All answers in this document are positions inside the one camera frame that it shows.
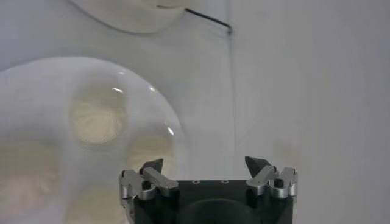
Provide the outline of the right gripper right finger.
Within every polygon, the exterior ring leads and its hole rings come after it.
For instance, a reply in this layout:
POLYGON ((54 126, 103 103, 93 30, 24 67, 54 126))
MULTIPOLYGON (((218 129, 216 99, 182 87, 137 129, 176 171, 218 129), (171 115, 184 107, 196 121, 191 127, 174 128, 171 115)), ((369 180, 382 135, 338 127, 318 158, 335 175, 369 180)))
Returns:
POLYGON ((245 156, 245 163, 251 179, 246 186, 258 197, 269 192, 279 200, 296 198, 298 194, 298 173, 295 168, 285 167, 281 172, 266 159, 245 156))

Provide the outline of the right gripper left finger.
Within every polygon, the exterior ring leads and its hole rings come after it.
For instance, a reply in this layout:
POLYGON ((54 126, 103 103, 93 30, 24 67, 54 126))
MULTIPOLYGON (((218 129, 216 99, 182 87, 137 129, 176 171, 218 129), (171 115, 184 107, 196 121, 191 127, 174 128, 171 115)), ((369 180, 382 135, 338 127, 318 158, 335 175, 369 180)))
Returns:
POLYGON ((173 197, 179 190, 179 182, 165 177, 161 172, 162 158, 144 163, 138 172, 123 170, 119 176, 119 200, 123 208, 134 207, 134 199, 153 200, 159 192, 164 197, 173 197))

